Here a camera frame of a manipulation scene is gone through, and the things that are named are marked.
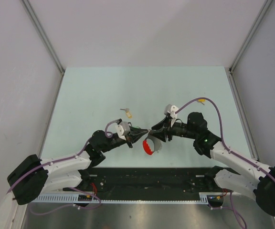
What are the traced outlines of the red handled metal key holder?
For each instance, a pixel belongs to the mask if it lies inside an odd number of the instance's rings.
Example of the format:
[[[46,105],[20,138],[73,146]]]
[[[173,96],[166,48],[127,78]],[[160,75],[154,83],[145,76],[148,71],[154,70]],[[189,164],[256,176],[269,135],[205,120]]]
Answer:
[[[162,149],[162,143],[159,139],[147,135],[147,137],[142,142],[143,149],[147,155],[153,155],[158,153]]]

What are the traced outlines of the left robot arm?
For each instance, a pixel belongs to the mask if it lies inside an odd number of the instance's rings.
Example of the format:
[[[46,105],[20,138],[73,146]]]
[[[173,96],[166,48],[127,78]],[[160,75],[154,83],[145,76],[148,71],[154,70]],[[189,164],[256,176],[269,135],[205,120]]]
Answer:
[[[19,205],[25,205],[47,191],[72,187],[84,191],[90,186],[90,178],[85,176],[86,169],[105,160],[105,152],[122,145],[132,148],[147,133],[147,129],[132,126],[111,134],[97,130],[76,154],[57,159],[30,155],[8,175],[8,192],[14,195],[13,200]]]

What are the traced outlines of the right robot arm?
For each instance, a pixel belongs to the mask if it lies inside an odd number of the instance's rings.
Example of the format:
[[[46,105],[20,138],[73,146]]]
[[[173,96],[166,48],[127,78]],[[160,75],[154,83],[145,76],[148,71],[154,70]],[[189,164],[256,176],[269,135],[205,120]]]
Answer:
[[[202,113],[190,113],[185,124],[175,122],[167,115],[152,127],[149,134],[163,142],[171,141],[174,136],[193,139],[193,147],[199,155],[234,170],[232,173],[213,167],[205,179],[209,191],[219,188],[235,191],[254,200],[265,213],[275,217],[275,166],[247,158],[227,147],[221,137],[208,130]]]

